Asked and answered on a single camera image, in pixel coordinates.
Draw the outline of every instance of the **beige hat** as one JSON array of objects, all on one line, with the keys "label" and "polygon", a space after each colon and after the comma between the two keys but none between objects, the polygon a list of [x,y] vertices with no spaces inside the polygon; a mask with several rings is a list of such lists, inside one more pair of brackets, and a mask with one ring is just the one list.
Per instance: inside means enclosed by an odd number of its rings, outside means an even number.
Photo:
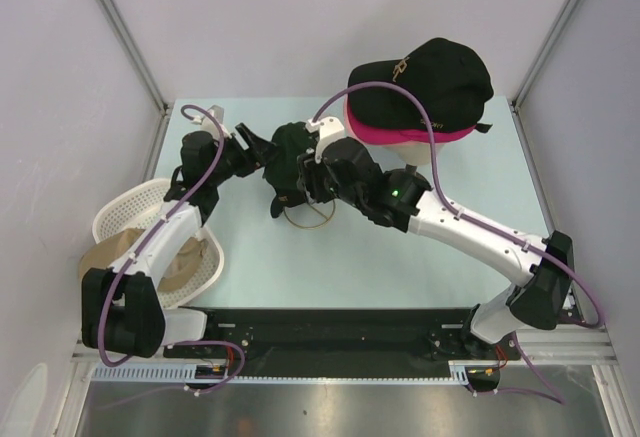
[{"label": "beige hat", "polygon": [[[143,232],[144,229],[125,229],[94,245],[80,259],[78,264],[80,280],[91,268],[108,268],[114,260],[123,255],[138,240]],[[184,287],[200,267],[206,247],[206,240],[200,241],[194,237],[187,240],[169,264],[158,285],[158,292],[174,292]]]}]

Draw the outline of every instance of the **metal floor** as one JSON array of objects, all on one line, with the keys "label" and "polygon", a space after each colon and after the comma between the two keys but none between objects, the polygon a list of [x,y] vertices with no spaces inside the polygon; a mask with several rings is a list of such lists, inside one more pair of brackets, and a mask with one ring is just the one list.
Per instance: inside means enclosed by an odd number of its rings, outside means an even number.
[{"label": "metal floor", "polygon": [[[474,399],[462,387],[243,383],[199,398],[167,390],[103,410],[154,386],[93,383],[77,436],[612,435],[591,367],[547,367],[543,373],[567,406],[510,394]],[[540,389],[520,367],[505,369],[503,385]]]}]

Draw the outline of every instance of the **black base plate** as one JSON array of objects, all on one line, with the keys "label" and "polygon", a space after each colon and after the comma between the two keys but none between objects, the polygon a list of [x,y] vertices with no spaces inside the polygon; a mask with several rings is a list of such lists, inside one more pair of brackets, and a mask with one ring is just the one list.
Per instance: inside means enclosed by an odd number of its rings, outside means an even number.
[{"label": "black base plate", "polygon": [[[197,310],[208,316],[202,340],[225,340],[245,350],[244,376],[448,377],[449,360],[496,359],[493,347],[474,357],[460,345],[461,327],[471,311],[466,308]],[[500,345],[510,360],[520,358],[508,339]],[[214,346],[176,346],[166,349],[164,356],[224,359],[226,351]]]}]

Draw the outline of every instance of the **cap brim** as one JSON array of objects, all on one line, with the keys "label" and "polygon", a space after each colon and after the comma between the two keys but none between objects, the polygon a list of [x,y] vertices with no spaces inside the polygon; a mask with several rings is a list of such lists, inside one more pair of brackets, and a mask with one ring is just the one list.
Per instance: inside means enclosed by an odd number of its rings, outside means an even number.
[{"label": "cap brim", "polygon": [[[349,86],[363,82],[393,83],[393,68],[399,60],[372,62],[356,67],[349,76]],[[398,129],[393,127],[395,105],[393,91],[390,89],[372,87],[361,89],[349,94],[349,107],[353,116],[366,125],[377,128]]]},{"label": "cap brim", "polygon": [[269,209],[271,213],[271,218],[277,219],[278,217],[280,217],[280,214],[282,214],[283,210],[284,210],[284,207],[282,203],[278,200],[278,196],[275,196],[271,201],[271,207]]}]

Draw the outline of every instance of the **wire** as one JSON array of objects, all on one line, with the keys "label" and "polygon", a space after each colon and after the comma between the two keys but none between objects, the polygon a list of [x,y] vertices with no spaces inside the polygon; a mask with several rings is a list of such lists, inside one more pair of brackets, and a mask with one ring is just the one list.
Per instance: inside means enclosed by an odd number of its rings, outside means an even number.
[{"label": "wire", "polygon": [[507,357],[507,354],[505,353],[504,350],[502,350],[502,347],[500,347],[499,345],[496,345],[496,355],[498,356],[499,362],[504,361],[504,364],[500,363],[498,370],[504,369],[509,363],[509,357]]},{"label": "wire", "polygon": [[231,366],[233,365],[233,361],[234,361],[234,356],[233,356],[233,350],[231,350],[231,347],[227,347],[227,372],[229,371],[229,369],[231,369]]},{"label": "wire", "polygon": [[227,377],[225,377],[224,379],[222,379],[220,382],[216,383],[215,385],[213,385],[212,387],[208,388],[208,389],[200,389],[200,390],[196,390],[195,394],[197,395],[201,395],[201,394],[209,394],[215,390],[221,389],[222,387],[224,387],[225,385],[227,385],[231,380],[233,380],[240,372],[242,372],[242,369],[244,368],[244,364],[246,362],[246,358],[244,356],[244,351],[236,344],[234,344],[233,342],[227,342],[225,340],[193,340],[193,341],[185,341],[185,342],[179,342],[177,344],[174,344],[175,346],[183,346],[183,345],[224,345],[227,348],[231,348],[235,351],[238,352],[238,354],[240,355],[240,364],[238,365],[238,368],[236,370],[234,370],[233,372],[231,372],[229,375],[227,375]]},{"label": "wire", "polygon": [[[432,125],[431,125],[431,119],[429,119],[429,116],[427,115],[427,111],[425,110],[423,105],[420,103],[420,101],[418,101],[418,99],[416,99],[413,96],[413,94],[411,94],[409,91],[407,91],[407,90],[405,90],[402,87],[399,87],[397,85],[390,84],[388,82],[375,82],[374,81],[374,82],[364,82],[364,83],[361,83],[361,84],[352,85],[352,86],[347,87],[346,89],[338,92],[333,97],[331,97],[329,100],[327,100],[322,105],[322,107],[320,107],[320,109],[318,109],[318,111],[316,112],[316,115],[313,117],[312,121],[313,122],[317,121],[322,116],[324,111],[327,110],[331,104],[333,104],[336,100],[340,99],[341,97],[343,97],[343,96],[345,96],[347,94],[350,94],[351,92],[355,92],[357,90],[368,89],[368,88],[372,88],[372,87],[379,87],[379,88],[389,89],[389,90],[392,90],[394,92],[397,92],[397,93],[403,95],[404,97],[406,97],[407,99],[409,99],[409,101],[416,107],[416,109],[418,109],[418,112],[420,113],[420,116],[424,120],[425,125],[427,127],[427,132],[429,134],[429,144],[430,144],[430,150],[431,150],[431,172],[432,172],[432,175],[433,175],[433,186],[434,186],[434,188],[436,190],[436,193],[438,194],[438,198],[440,199],[442,205],[449,212],[451,212],[452,214],[458,216],[458,210],[453,205],[451,205],[449,200],[444,195],[444,191],[442,190],[442,186],[440,185],[440,178],[438,176],[438,165],[437,165],[435,136],[433,135],[433,128],[432,128]],[[468,222],[471,222],[472,224],[474,224],[474,225],[476,225],[476,226],[478,226],[478,227],[480,227],[482,229],[485,229],[485,230],[487,230],[489,232],[492,232],[492,233],[494,233],[496,235],[499,235],[500,237],[508,240],[509,242],[513,242],[514,244],[519,245],[523,249],[528,248],[528,250],[530,250],[531,252],[535,253],[536,255],[539,255],[543,259],[548,260],[549,262],[554,264],[556,267],[558,267],[560,270],[565,272],[569,276],[569,278],[571,280],[573,280],[578,285],[578,287],[580,287],[582,289],[582,291],[585,293],[587,298],[593,304],[593,307],[595,308],[595,311],[596,311],[596,314],[597,314],[597,319],[596,319],[596,322],[594,322],[594,323],[587,323],[587,322],[580,321],[580,320],[577,320],[577,319],[565,319],[565,321],[567,321],[569,323],[572,323],[572,324],[575,324],[575,325],[579,325],[580,327],[586,327],[588,329],[597,329],[599,327],[602,327],[602,325],[604,325],[604,312],[602,311],[602,307],[600,306],[600,304],[596,300],[594,293],[591,291],[591,289],[589,288],[587,283],[580,276],[578,276],[578,274],[576,274],[576,272],[574,272],[574,270],[571,269],[564,262],[562,262],[561,260],[557,259],[553,255],[547,253],[546,251],[544,251],[542,249],[538,249],[535,246],[529,245],[528,242],[526,242],[523,239],[520,239],[516,235],[513,235],[511,233],[505,232],[502,229],[498,229],[497,227],[494,227],[494,226],[492,226],[490,224],[487,224],[486,222],[483,222],[482,220],[477,219],[477,218],[475,218],[473,216],[470,216],[468,214],[464,214],[463,213],[458,218],[462,218],[462,219],[464,219],[464,220],[466,220]],[[553,400],[554,402],[558,402],[559,404],[564,404],[565,403],[564,398],[555,389],[555,387],[553,387],[549,382],[547,382],[547,380],[540,373],[540,371],[533,365],[533,363],[531,362],[529,357],[527,357],[527,355],[522,351],[522,348],[520,347],[520,344],[518,343],[518,339],[516,337],[515,332],[513,333],[513,341],[516,343],[516,348],[520,352],[520,355],[522,356],[524,361],[527,363],[527,365],[529,366],[531,371],[538,377],[538,379],[540,379],[542,384],[554,394],[554,396],[550,396],[550,395],[544,394],[542,392],[529,390],[529,389],[508,388],[508,389],[501,390],[501,392],[502,393],[534,394],[534,395],[538,395],[538,396],[546,398],[546,399]]]},{"label": "wire", "polygon": [[[180,109],[180,112],[182,113],[183,116],[185,116],[189,120],[193,120],[193,117],[187,114],[188,110],[195,110],[197,112],[200,112],[202,115],[204,115],[209,120],[211,120],[211,122],[213,122],[213,125],[216,126],[216,129],[218,130],[219,135],[224,135],[222,127],[220,126],[218,121],[207,110],[203,109],[202,107],[198,107],[197,105],[192,105],[192,104],[183,105],[182,108]],[[165,216],[166,218],[158,220],[158,222],[155,223],[155,225],[151,228],[149,233],[145,237],[143,237],[142,241],[140,242],[140,245],[138,245],[133,251],[133,258],[129,257],[125,261],[125,263],[122,265],[122,267],[116,274],[115,278],[113,279],[113,282],[111,283],[111,286],[107,291],[107,296],[104,299],[104,304],[102,305],[102,311],[100,312],[100,320],[98,321],[98,353],[100,354],[100,359],[102,360],[102,363],[107,367],[117,367],[121,364],[124,364],[127,360],[131,358],[130,355],[127,355],[121,358],[120,360],[112,361],[111,359],[109,359],[109,356],[107,355],[107,351],[105,349],[105,344],[104,344],[104,334],[107,326],[107,317],[109,315],[109,308],[111,307],[111,302],[113,301],[113,297],[115,296],[116,289],[118,288],[120,281],[124,277],[127,269],[131,267],[131,264],[133,264],[135,258],[140,255],[140,252],[142,252],[142,250],[147,246],[147,244],[156,235],[156,233],[160,230],[160,228],[162,228],[162,226],[165,225],[169,221],[169,219],[176,212],[178,212],[178,210],[180,210],[182,205],[187,200],[189,200],[191,196],[195,192],[197,192],[198,189],[202,187],[202,185],[211,176],[214,169],[218,165],[218,162],[220,161],[220,157],[222,156],[223,149],[224,149],[224,139],[220,139],[218,141],[218,150],[216,151],[216,155],[213,158],[213,162],[211,162],[211,165],[209,166],[207,171],[202,175],[200,180],[198,180],[198,182],[196,182],[196,184],[176,203],[176,205],[174,205],[171,208],[171,210],[167,212]]]},{"label": "wire", "polygon": [[[231,375],[228,375],[227,377],[222,379],[220,382],[218,382],[216,384],[213,384],[211,387],[208,387],[206,389],[196,389],[195,391],[192,392],[193,395],[196,396],[196,397],[198,397],[200,395],[203,395],[203,394],[209,394],[209,393],[211,393],[211,392],[213,392],[215,390],[220,389],[221,387],[224,387],[232,379],[234,379],[240,372],[242,372],[242,369],[244,368],[244,364],[245,364],[244,351],[239,346],[234,344],[233,342],[226,342],[226,341],[221,341],[221,340],[197,340],[197,341],[180,342],[180,343],[174,344],[174,345],[223,345],[223,346],[225,346],[227,348],[228,351],[233,352],[233,350],[236,350],[240,354],[240,365],[235,370],[235,372],[233,372]],[[185,388],[184,386],[166,385],[164,387],[157,387],[157,388],[142,392],[140,394],[133,395],[131,397],[126,397],[124,399],[117,400],[116,402],[111,402],[110,404],[101,405],[101,406],[97,407],[97,409],[98,410],[109,410],[109,409],[112,409],[114,407],[118,407],[120,405],[128,404],[129,402],[133,402],[135,400],[141,399],[142,397],[147,397],[149,395],[157,394],[159,392],[164,392],[166,390],[187,390],[187,391],[189,391],[190,389],[188,387]]]},{"label": "wire", "polygon": [[[367,88],[371,88],[371,87],[380,87],[380,88],[385,88],[385,89],[389,89],[389,90],[393,90],[394,92],[398,92],[399,94],[402,94],[404,97],[406,97],[407,99],[409,99],[409,101],[418,109],[418,112],[420,112],[420,116],[424,119],[425,125],[427,127],[427,132],[429,133],[429,143],[430,143],[430,147],[431,147],[431,172],[433,175],[433,185],[435,187],[436,193],[438,194],[438,197],[440,198],[440,201],[442,203],[442,205],[452,214],[454,215],[458,215],[458,209],[456,209],[453,205],[451,205],[451,203],[449,202],[449,200],[446,198],[446,196],[444,195],[444,191],[442,190],[442,186],[440,185],[440,178],[438,176],[438,166],[437,166],[437,155],[436,155],[436,146],[435,146],[435,136],[433,135],[433,129],[431,127],[431,119],[429,119],[429,116],[427,115],[427,111],[424,109],[423,105],[418,101],[418,99],[416,99],[413,94],[411,94],[409,91],[403,89],[402,87],[399,87],[397,85],[394,84],[390,84],[388,82],[364,82],[361,84],[356,84],[356,85],[352,85],[350,87],[347,87],[346,89],[338,92],[336,95],[334,95],[333,97],[331,97],[329,100],[327,100],[322,107],[320,107],[320,109],[318,109],[318,112],[316,112],[316,115],[313,117],[313,122],[317,121],[322,114],[324,113],[325,110],[327,110],[329,108],[329,106],[331,104],[333,104],[336,100],[340,99],[341,97],[350,94],[351,92],[355,92],[357,90],[362,90],[362,89],[367,89]],[[597,321],[593,324],[589,324],[587,322],[583,322],[583,321],[579,321],[577,319],[566,319],[568,322],[572,323],[572,324],[576,324],[579,325],[581,327],[586,327],[589,329],[597,329],[599,327],[602,327],[602,325],[604,324],[604,313],[602,311],[602,307],[600,306],[600,304],[598,303],[598,301],[596,300],[593,292],[591,291],[591,289],[589,288],[589,286],[586,284],[586,282],[580,277],[578,276],[573,269],[571,269],[568,265],[566,265],[564,262],[562,262],[561,260],[557,259],[556,257],[554,257],[553,255],[545,252],[542,249],[538,249],[537,247],[528,245],[528,242],[526,242],[525,240],[517,237],[516,235],[513,235],[511,233],[505,232],[502,229],[499,229],[497,227],[492,226],[491,224],[487,224],[486,222],[483,222],[480,219],[477,219],[471,215],[468,214],[461,214],[460,217],[463,220],[466,220],[468,222],[471,222],[472,224],[488,230],[489,232],[492,232],[496,235],[499,235],[500,237],[513,242],[516,245],[519,245],[520,247],[527,247],[528,250],[530,250],[531,252],[533,252],[536,255],[539,255],[540,257],[548,260],[549,262],[551,262],[552,264],[554,264],[556,267],[560,268],[560,270],[562,270],[563,272],[565,272],[570,278],[571,280],[573,280],[578,287],[580,287],[584,293],[586,294],[586,296],[589,298],[589,300],[592,302],[595,310],[596,310],[596,314],[597,314]]]},{"label": "wire", "polygon": [[531,372],[533,372],[534,375],[538,378],[538,380],[542,383],[542,385],[544,385],[547,388],[547,390],[549,390],[549,392],[551,392],[551,395],[550,394],[545,394],[544,392],[540,392],[539,390],[521,389],[521,388],[518,388],[518,387],[504,387],[504,388],[494,389],[494,390],[477,391],[471,386],[471,384],[468,384],[468,385],[465,386],[466,389],[469,392],[472,392],[474,397],[476,395],[486,395],[486,394],[494,394],[494,395],[497,395],[497,394],[535,395],[537,397],[542,397],[543,399],[551,400],[552,402],[556,402],[557,404],[560,404],[560,405],[566,405],[567,401],[562,396],[560,391],[556,387],[554,387],[553,384],[551,384],[542,375],[540,370],[535,365],[533,365],[533,362],[531,362],[531,359],[529,358],[529,356],[524,353],[524,351],[522,350],[522,347],[520,346],[520,342],[518,341],[518,337],[516,336],[515,332],[513,332],[511,334],[511,339],[513,340],[513,342],[515,344],[515,348],[518,350],[518,352],[520,352],[520,355],[522,356],[522,359],[526,362],[526,364],[529,367],[529,369],[531,370]]},{"label": "wire", "polygon": [[286,207],[283,207],[282,211],[284,212],[284,216],[285,218],[289,221],[289,223],[291,225],[293,225],[294,227],[297,227],[298,229],[302,229],[302,230],[315,230],[315,229],[319,229],[320,227],[324,227],[325,225],[327,225],[329,223],[329,221],[331,221],[331,219],[333,219],[334,214],[336,213],[336,201],[332,200],[331,203],[333,204],[333,208],[331,209],[331,213],[327,216],[324,215],[322,212],[320,212],[318,209],[316,209],[313,205],[311,205],[309,202],[305,202],[309,207],[311,207],[311,210],[313,210],[315,213],[321,215],[324,218],[324,222],[318,224],[318,225],[312,225],[310,227],[305,227],[304,225],[300,225],[296,222],[294,222],[291,217],[289,217],[289,215],[287,214],[287,209]]}]

